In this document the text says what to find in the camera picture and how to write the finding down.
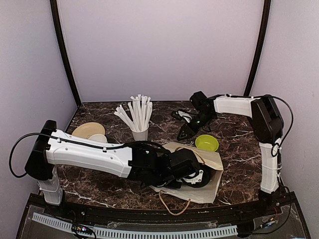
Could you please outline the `black coffee cup lid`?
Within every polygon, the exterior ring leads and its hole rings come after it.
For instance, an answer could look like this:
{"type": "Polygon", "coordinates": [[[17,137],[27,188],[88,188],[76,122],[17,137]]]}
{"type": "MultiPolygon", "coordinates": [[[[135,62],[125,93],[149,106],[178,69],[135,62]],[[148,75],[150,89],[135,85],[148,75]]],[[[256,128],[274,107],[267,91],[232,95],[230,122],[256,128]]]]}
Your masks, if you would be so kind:
{"type": "Polygon", "coordinates": [[[211,178],[211,170],[202,170],[202,174],[199,174],[199,176],[201,175],[201,180],[198,181],[198,182],[195,182],[195,183],[191,183],[191,182],[187,182],[186,180],[183,180],[184,184],[186,184],[187,186],[189,187],[192,187],[192,188],[201,188],[201,187],[204,187],[206,186],[209,181],[210,181],[210,178],[211,178]]]}

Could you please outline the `brown paper bag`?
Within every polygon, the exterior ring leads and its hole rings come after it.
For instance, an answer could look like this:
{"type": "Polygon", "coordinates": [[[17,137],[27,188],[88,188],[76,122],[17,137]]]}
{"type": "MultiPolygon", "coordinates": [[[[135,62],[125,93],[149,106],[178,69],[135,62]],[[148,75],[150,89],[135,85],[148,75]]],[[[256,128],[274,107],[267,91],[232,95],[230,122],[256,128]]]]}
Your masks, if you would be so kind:
{"type": "Polygon", "coordinates": [[[192,174],[190,179],[184,178],[178,180],[178,183],[181,183],[181,187],[178,189],[169,187],[156,188],[151,186],[151,188],[158,193],[159,199],[166,210],[173,216],[179,216],[186,211],[190,203],[212,204],[216,198],[221,176],[224,171],[219,153],[177,142],[167,143],[164,145],[164,148],[168,149],[170,152],[178,152],[182,149],[191,150],[201,167],[198,175],[194,176],[192,174]],[[163,200],[163,194],[185,200],[187,201],[187,204],[182,211],[174,213],[163,200]]]}

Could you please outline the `stack of white paper cups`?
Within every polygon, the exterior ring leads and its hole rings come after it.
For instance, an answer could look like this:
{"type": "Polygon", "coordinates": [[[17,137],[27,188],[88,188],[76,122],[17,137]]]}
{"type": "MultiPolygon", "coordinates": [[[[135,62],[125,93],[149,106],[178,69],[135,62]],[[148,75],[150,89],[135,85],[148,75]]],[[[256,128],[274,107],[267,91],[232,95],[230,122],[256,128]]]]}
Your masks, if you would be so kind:
{"type": "Polygon", "coordinates": [[[101,143],[108,142],[106,136],[103,134],[94,134],[94,135],[90,136],[88,139],[92,140],[92,141],[96,141],[96,142],[101,142],[101,143]]]}

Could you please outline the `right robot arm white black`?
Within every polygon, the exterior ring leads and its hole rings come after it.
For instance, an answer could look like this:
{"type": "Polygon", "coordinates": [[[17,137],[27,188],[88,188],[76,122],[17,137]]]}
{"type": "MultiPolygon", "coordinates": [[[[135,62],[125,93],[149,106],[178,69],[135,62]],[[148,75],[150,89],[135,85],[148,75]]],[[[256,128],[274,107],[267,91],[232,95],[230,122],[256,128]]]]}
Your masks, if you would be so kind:
{"type": "Polygon", "coordinates": [[[177,140],[194,137],[217,114],[248,117],[261,149],[260,195],[272,195],[280,187],[281,148],[287,137],[283,132],[284,120],[275,102],[277,99],[272,95],[245,97],[226,94],[207,97],[202,91],[196,92],[190,97],[190,102],[198,113],[180,128],[177,140]]]}

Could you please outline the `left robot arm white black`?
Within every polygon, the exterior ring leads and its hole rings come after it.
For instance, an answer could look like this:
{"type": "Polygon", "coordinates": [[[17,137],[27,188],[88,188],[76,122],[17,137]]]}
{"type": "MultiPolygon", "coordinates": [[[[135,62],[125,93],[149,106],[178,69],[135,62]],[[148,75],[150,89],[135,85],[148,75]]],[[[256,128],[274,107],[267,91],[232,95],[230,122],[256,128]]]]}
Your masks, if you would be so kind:
{"type": "Polygon", "coordinates": [[[36,141],[25,164],[25,172],[12,175],[16,178],[29,175],[36,179],[45,202],[59,217],[70,213],[70,205],[63,201],[58,165],[102,171],[154,187],[163,187],[176,180],[193,179],[200,173],[199,162],[190,149],[170,152],[148,140],[123,144],[96,142],[57,129],[53,120],[47,120],[40,132],[25,134],[16,141],[8,160],[11,172],[15,148],[22,140],[32,136],[36,137],[36,141]]]}

